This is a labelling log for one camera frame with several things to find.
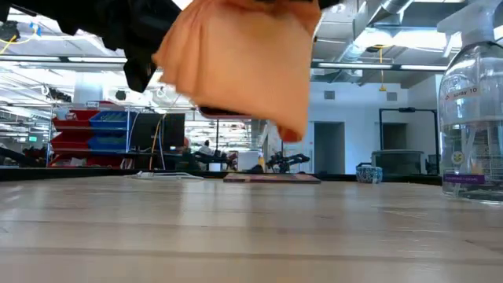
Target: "table surface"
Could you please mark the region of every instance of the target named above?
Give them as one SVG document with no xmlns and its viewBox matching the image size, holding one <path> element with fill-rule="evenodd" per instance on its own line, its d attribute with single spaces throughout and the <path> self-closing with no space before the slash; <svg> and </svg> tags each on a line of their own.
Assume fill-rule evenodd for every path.
<svg viewBox="0 0 503 283">
<path fill-rule="evenodd" d="M 499 282 L 503 207 L 438 186 L 0 182 L 0 281 Z"/>
</svg>

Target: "table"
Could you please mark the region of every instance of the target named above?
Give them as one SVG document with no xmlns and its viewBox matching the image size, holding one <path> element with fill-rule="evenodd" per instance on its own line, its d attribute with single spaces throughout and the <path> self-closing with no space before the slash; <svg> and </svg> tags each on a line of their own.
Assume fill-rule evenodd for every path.
<svg viewBox="0 0 503 283">
<path fill-rule="evenodd" d="M 499 282 L 502 209 L 400 183 L 3 182 L 1 282 Z"/>
</svg>

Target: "vent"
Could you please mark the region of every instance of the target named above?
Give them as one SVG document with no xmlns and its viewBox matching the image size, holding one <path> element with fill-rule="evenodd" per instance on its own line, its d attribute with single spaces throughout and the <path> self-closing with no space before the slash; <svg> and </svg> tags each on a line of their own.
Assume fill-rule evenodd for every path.
<svg viewBox="0 0 503 283">
<path fill-rule="evenodd" d="M 387 92 L 386 93 L 386 101 L 397 101 L 398 100 L 398 94 L 397 93 L 392 93 L 392 92 Z"/>
<path fill-rule="evenodd" d="M 325 100 L 335 100 L 336 92 L 333 90 L 325 90 Z"/>
</svg>

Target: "bottle label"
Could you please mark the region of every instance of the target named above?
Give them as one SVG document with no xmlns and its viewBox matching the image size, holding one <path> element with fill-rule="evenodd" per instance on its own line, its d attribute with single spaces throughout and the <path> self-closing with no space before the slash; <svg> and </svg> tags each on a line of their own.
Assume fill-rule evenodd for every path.
<svg viewBox="0 0 503 283">
<path fill-rule="evenodd" d="M 444 182 L 452 182 L 455 184 L 473 184 L 482 185 L 486 183 L 486 176 L 473 174 L 444 174 Z"/>
<path fill-rule="evenodd" d="M 482 92 L 479 90 L 480 88 L 478 86 L 470 86 L 470 87 L 465 87 L 464 89 L 461 90 L 455 90 L 451 93 L 448 93 L 446 95 L 445 100 L 446 101 L 456 101 L 458 99 L 462 98 L 468 98 L 468 97 L 478 97 L 482 95 Z"/>
</svg>

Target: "black monitor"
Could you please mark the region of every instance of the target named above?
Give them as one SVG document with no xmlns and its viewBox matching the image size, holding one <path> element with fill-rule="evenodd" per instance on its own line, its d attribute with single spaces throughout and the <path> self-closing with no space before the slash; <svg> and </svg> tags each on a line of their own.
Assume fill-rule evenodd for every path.
<svg viewBox="0 0 503 283">
<path fill-rule="evenodd" d="M 153 139 L 156 135 L 158 122 L 163 118 L 163 114 L 139 113 L 134 122 L 133 133 L 131 135 L 131 147 L 138 149 L 148 149 L 152 147 Z M 170 150 L 171 146 L 181 147 L 185 137 L 185 114 L 167 114 L 160 124 L 163 139 L 163 150 Z"/>
</svg>

